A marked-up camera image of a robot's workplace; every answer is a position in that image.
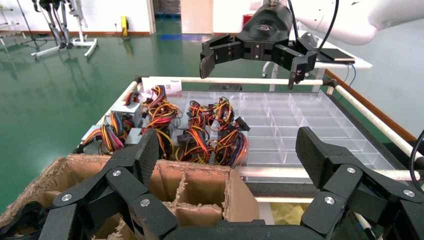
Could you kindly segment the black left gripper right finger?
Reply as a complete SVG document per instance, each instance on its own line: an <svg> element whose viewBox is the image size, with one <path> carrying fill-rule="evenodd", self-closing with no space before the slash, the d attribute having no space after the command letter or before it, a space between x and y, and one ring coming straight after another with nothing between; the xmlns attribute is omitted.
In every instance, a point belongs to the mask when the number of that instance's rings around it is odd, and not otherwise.
<svg viewBox="0 0 424 240"><path fill-rule="evenodd" d="M385 240L424 237L424 196L366 167L346 147L321 141L309 127L297 132L297 157L319 194L301 225L330 239L347 212L383 227Z"/></svg>

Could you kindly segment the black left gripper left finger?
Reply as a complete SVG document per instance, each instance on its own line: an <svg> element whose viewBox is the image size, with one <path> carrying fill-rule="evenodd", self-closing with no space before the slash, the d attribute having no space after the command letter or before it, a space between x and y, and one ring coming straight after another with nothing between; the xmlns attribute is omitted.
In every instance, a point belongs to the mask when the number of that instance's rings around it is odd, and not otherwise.
<svg viewBox="0 0 424 240"><path fill-rule="evenodd" d="M164 239L178 223L148 188L158 159L158 136L150 129L138 144L116 151L100 172L59 194L40 239L90 240L116 214L137 239Z"/></svg>

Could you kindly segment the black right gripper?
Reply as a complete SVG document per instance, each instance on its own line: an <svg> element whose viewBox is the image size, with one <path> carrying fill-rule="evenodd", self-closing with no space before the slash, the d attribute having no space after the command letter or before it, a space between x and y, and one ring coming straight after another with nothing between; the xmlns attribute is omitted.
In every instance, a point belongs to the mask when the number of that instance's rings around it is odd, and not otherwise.
<svg viewBox="0 0 424 240"><path fill-rule="evenodd" d="M264 4L235 38L224 34L202 43L200 78L207 78L217 64L240 58L270 61L290 71L288 89L292 90L315 68L318 56L318 41L310 32L289 41L292 25L293 16L286 5Z"/></svg>

